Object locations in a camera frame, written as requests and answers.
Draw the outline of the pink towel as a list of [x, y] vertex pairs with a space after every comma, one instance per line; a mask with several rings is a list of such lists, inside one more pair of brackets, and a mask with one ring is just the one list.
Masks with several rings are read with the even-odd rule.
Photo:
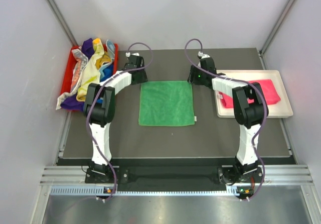
[[[262, 80], [252, 80], [250, 83], [258, 82], [262, 88], [265, 100], [267, 105], [274, 105], [281, 101], [280, 96], [278, 95], [272, 80], [262, 79]], [[233, 108], [233, 99], [232, 97], [219, 92], [219, 100], [223, 108]]]

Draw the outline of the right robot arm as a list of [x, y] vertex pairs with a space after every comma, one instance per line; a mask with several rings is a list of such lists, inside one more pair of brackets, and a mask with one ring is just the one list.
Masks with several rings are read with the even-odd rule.
[[268, 107], [261, 85], [218, 74], [211, 56], [201, 53], [199, 63], [192, 64], [188, 82], [221, 92], [233, 100], [233, 112], [240, 127], [239, 149], [236, 154], [234, 176], [247, 181], [257, 170], [259, 131], [268, 116]]

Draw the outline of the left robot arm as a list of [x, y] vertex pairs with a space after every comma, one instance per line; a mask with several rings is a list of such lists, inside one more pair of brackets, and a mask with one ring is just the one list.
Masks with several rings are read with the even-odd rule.
[[90, 129], [93, 156], [90, 171], [103, 182], [113, 178], [114, 171], [108, 165], [112, 155], [109, 146], [110, 124], [115, 116], [116, 95], [130, 85], [148, 81], [144, 59], [138, 53], [127, 53], [128, 62], [121, 71], [98, 84], [91, 83], [84, 103], [86, 124]]

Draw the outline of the green towel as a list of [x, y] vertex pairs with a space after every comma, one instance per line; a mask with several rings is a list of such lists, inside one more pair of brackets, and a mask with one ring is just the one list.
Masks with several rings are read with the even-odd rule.
[[192, 86], [186, 81], [150, 81], [142, 84], [138, 124], [147, 127], [194, 125]]

